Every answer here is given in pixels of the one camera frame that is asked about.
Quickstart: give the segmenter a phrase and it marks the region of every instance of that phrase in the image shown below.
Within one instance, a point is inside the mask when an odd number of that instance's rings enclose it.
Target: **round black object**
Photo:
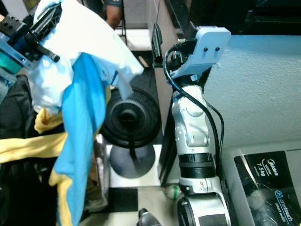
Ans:
[[[179,166],[183,178],[215,177],[215,167],[211,153],[179,155]]]
[[[156,158],[152,145],[136,149],[113,146],[110,152],[110,163],[114,171],[125,178],[139,178],[145,175],[154,165]]]
[[[111,91],[101,129],[109,142],[124,148],[149,144],[161,127],[160,110],[152,96],[137,88],[133,92],[129,99],[122,100],[117,89]]]
[[[180,226],[196,226],[192,207],[187,197],[183,197],[178,201],[177,210]]]

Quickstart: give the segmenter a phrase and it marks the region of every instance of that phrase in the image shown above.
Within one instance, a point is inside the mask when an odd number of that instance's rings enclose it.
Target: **light blue towel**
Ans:
[[[105,84],[94,60],[81,54],[73,65],[74,79],[63,94],[63,121],[68,137],[54,170],[72,179],[67,202],[73,226],[79,225],[90,172],[93,135],[105,118]],[[58,213],[59,225],[62,225]]]

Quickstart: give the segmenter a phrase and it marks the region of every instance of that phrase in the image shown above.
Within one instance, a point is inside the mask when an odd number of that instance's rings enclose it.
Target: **white tile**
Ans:
[[[127,30],[127,47],[131,51],[149,51],[151,50],[151,39],[148,29],[131,29]]]
[[[96,213],[81,222],[80,226],[135,226],[137,212]]]
[[[162,226],[174,226],[175,202],[168,199],[161,187],[141,187],[138,189],[138,209],[145,208]]]
[[[154,145],[156,159],[150,171],[140,178],[128,179],[119,176],[112,168],[110,171],[110,187],[141,187],[141,186],[160,186],[158,176],[158,163],[162,145]],[[107,153],[110,155],[112,145],[107,145]]]

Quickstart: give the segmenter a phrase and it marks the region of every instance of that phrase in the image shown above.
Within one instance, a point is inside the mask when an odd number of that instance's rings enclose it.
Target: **white wall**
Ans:
[[[205,86],[224,147],[301,138],[301,36],[232,36]]]
[[[177,35],[175,33],[174,26],[169,16],[165,2],[162,0],[160,2],[160,7],[158,4],[159,4],[159,0],[147,1],[146,8],[148,13],[147,14],[148,28],[150,31],[150,37],[152,37],[153,26],[154,23],[156,22],[157,13],[159,9],[158,25],[160,26],[161,29],[161,34],[163,39],[163,43],[161,47],[162,47],[162,53],[164,55],[165,52],[177,42]],[[162,68],[155,68],[155,77],[156,77],[156,85],[157,85],[160,113],[162,119],[162,129],[164,131],[173,91],[172,91],[172,87],[166,82],[166,78]]]

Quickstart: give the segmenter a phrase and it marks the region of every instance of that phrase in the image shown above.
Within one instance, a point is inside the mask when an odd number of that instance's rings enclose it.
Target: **washing machine lid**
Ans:
[[[300,225],[301,142],[232,148],[223,160],[241,225]]]

